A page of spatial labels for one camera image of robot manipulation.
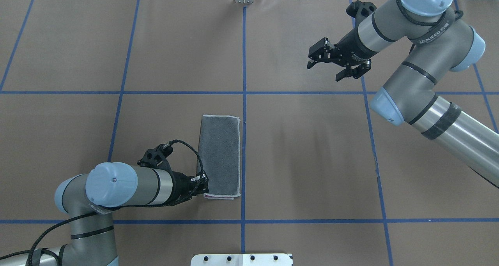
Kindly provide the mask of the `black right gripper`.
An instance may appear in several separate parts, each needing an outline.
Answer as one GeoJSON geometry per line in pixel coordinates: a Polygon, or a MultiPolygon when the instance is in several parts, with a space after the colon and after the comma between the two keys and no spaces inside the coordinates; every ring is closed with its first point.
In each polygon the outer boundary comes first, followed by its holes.
{"type": "Polygon", "coordinates": [[[317,63],[335,63],[346,66],[336,74],[336,82],[344,78],[358,79],[371,70],[371,50],[360,40],[358,28],[354,28],[337,44],[332,44],[329,38],[322,38],[312,45],[308,52],[307,69],[317,63]]]}

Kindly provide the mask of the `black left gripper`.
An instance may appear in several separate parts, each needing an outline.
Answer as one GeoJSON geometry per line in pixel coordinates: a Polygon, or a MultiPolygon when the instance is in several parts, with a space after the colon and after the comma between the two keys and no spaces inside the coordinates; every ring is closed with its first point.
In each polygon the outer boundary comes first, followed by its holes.
{"type": "Polygon", "coordinates": [[[194,177],[173,172],[172,180],[172,204],[180,204],[191,200],[194,196],[210,193],[210,190],[203,186],[209,181],[206,172],[199,172],[194,177]]]}

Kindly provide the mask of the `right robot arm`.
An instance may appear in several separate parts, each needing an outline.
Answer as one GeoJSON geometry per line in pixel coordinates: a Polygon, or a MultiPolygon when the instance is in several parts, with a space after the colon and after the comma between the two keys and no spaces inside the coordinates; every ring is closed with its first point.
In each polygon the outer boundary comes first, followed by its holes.
{"type": "Polygon", "coordinates": [[[354,28],[337,44],[322,38],[308,52],[307,68],[317,63],[343,67],[335,80],[360,78],[372,57],[406,37],[411,51],[370,102],[393,125],[404,122],[498,186],[498,134],[433,90],[449,71],[475,64],[485,41],[452,8],[453,0],[388,0],[381,7],[357,0],[346,9],[354,28]]]}

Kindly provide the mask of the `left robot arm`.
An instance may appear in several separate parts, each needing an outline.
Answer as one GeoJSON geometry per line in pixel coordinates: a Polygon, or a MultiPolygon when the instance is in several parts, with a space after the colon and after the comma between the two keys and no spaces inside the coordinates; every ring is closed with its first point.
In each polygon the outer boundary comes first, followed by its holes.
{"type": "Polygon", "coordinates": [[[89,174],[62,182],[55,204],[69,215],[37,238],[28,250],[1,257],[2,266],[117,266],[113,213],[125,207],[166,207],[207,193],[204,170],[186,176],[171,169],[167,161],[128,165],[98,164],[89,174]],[[58,248],[40,248],[39,243],[57,227],[70,224],[70,243],[58,248]]]}

